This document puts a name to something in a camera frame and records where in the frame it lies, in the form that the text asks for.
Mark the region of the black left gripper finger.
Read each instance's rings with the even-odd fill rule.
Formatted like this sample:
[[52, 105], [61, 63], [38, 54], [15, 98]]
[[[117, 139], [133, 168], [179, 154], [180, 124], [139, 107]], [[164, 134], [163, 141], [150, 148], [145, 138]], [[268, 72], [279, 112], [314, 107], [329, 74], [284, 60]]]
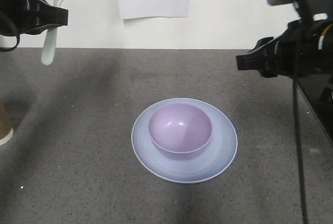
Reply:
[[41, 34], [51, 28], [52, 22], [54, 22], [54, 14], [54, 7], [46, 0], [24, 0], [22, 19], [20, 20], [20, 33]]

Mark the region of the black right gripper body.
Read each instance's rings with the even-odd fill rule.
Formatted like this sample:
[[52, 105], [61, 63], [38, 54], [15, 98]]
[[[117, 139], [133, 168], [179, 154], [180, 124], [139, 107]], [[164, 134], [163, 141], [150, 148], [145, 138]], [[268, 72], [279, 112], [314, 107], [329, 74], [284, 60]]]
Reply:
[[332, 20], [316, 21], [306, 29], [293, 21], [275, 44], [274, 54], [279, 75], [332, 75]]

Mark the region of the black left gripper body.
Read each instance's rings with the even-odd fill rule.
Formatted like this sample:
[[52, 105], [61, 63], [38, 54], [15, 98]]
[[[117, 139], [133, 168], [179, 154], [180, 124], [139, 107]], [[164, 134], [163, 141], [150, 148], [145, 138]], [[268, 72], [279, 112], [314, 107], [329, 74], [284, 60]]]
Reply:
[[1, 35], [37, 35], [42, 32], [42, 0], [1, 0]]

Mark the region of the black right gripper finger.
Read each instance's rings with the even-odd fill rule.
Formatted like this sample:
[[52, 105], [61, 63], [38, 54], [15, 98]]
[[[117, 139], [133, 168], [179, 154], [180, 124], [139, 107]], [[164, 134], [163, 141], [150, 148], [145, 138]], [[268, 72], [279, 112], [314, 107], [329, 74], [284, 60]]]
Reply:
[[279, 75], [280, 37], [267, 37], [259, 39], [255, 47], [249, 52], [237, 55], [238, 70], [256, 70], [264, 78], [274, 78]]

